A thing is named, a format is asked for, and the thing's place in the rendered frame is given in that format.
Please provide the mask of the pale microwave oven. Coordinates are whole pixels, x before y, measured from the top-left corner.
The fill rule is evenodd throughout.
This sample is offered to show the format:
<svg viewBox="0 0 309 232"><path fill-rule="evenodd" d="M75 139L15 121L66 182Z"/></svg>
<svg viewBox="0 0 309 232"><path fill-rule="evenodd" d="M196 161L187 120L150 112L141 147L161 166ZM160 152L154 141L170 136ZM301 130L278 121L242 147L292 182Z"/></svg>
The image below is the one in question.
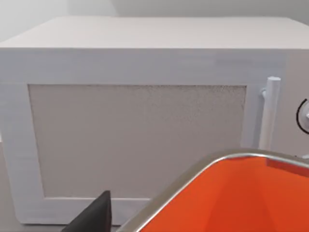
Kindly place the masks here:
<svg viewBox="0 0 309 232"><path fill-rule="evenodd" d="M202 157L304 156L309 26L281 17L66 16L0 43L0 135L21 224L103 190L122 224Z"/></svg>

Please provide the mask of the pale microwave door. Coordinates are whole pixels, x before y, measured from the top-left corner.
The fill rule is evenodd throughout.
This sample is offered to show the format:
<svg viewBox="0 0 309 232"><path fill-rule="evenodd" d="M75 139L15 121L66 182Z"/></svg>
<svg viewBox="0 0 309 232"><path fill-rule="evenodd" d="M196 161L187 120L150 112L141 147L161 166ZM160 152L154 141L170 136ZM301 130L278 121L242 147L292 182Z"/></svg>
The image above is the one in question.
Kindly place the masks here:
<svg viewBox="0 0 309 232"><path fill-rule="evenodd" d="M17 220L66 224L104 190L122 224L206 154L254 147L277 50L0 49Z"/></svg>

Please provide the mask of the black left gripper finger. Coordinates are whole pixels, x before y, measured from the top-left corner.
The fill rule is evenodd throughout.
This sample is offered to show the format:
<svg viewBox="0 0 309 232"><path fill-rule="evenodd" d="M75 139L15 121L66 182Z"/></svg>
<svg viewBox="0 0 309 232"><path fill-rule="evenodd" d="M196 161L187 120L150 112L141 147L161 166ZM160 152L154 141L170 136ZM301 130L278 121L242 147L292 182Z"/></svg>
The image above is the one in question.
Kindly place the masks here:
<svg viewBox="0 0 309 232"><path fill-rule="evenodd" d="M111 232L111 192L104 191L61 232Z"/></svg>

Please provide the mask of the white microwave knob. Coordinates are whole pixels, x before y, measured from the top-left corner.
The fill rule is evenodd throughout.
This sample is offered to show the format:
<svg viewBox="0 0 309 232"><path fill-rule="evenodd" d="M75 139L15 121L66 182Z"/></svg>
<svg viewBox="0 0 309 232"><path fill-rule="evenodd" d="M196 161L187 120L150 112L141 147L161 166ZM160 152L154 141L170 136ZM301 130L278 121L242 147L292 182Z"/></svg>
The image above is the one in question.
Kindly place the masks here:
<svg viewBox="0 0 309 232"><path fill-rule="evenodd" d="M309 135L309 100L304 99L296 111L296 124L306 135Z"/></svg>

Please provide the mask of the orange basket with metal rim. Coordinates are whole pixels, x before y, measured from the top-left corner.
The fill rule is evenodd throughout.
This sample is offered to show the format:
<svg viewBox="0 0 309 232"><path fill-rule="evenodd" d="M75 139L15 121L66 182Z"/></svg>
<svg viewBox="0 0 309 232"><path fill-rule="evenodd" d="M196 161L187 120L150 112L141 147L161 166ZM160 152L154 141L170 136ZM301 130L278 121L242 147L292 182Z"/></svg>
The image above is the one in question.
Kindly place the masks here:
<svg viewBox="0 0 309 232"><path fill-rule="evenodd" d="M309 232L309 160L253 149L207 155L117 232Z"/></svg>

